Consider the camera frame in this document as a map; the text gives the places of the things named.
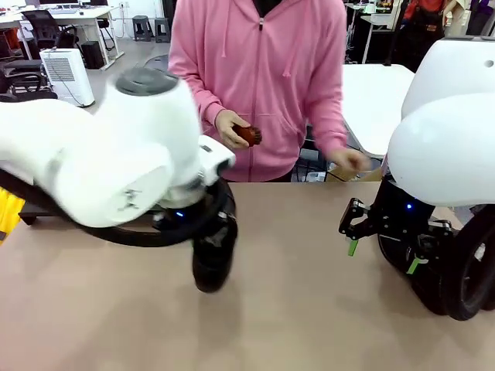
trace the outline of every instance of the wire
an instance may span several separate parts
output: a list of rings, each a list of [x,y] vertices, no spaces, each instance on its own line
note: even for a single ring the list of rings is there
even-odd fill
[[[84,26],[80,27],[80,29],[83,31],[84,38],[87,41],[90,41],[89,37],[87,37],[86,31],[84,31]],[[104,35],[102,35],[101,37],[103,38],[104,41],[112,41],[111,39],[105,39],[105,36]]]
[[[114,33],[114,36],[115,36],[117,39],[123,39],[123,38],[124,38],[124,35],[125,35],[125,33],[126,33],[126,32],[125,32],[125,31],[126,31],[126,30],[125,30],[125,21],[124,21],[124,18],[125,18],[125,14],[124,14],[124,7],[123,7],[123,6],[121,6],[119,9],[121,10],[121,17],[122,17],[122,36],[117,36],[117,34],[115,33],[115,31],[114,31],[114,30],[112,30],[112,31],[113,31],[113,33]]]
[[[49,52],[48,52],[48,59],[51,60],[52,59],[52,53],[55,52],[56,48],[52,48]],[[56,71],[55,68],[53,68],[53,71],[55,72],[56,76],[59,78],[60,81],[62,81],[63,85],[65,86],[65,88],[67,89],[67,91],[69,92],[70,96],[72,97],[72,99],[74,99],[76,101],[76,103],[83,107],[83,104],[81,102],[79,102],[74,94],[72,94],[72,91],[70,91],[69,87],[65,84],[65,81],[63,81],[62,77],[60,77],[59,73]]]

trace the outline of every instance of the white appliance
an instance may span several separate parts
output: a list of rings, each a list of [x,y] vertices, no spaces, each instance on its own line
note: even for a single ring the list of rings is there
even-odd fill
[[[40,53],[53,91],[60,100],[89,107],[94,95],[78,49],[47,49]]]

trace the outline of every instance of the hoodie zipper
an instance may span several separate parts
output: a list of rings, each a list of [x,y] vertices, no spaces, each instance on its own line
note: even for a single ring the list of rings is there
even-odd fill
[[[258,74],[260,70],[260,48],[261,48],[261,31],[263,31],[263,25],[265,23],[264,18],[260,18],[258,23],[258,46],[256,51],[256,67],[254,68],[254,91],[253,91],[253,101],[251,105],[251,125],[254,126],[254,118],[256,117],[256,100],[258,95]],[[254,147],[249,148],[249,171],[247,174],[247,181],[251,181],[251,171],[253,169],[254,162]]]

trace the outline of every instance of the yellow object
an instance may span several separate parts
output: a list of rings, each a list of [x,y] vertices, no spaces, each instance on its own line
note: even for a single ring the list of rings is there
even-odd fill
[[[0,245],[21,220],[19,213],[24,200],[0,188]]]

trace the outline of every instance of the red shirt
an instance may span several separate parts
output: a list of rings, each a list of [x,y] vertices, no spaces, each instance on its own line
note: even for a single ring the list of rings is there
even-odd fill
[[[411,0],[408,8],[405,9],[404,19],[411,19],[417,6],[421,6],[427,12],[437,12],[441,10],[443,0]]]

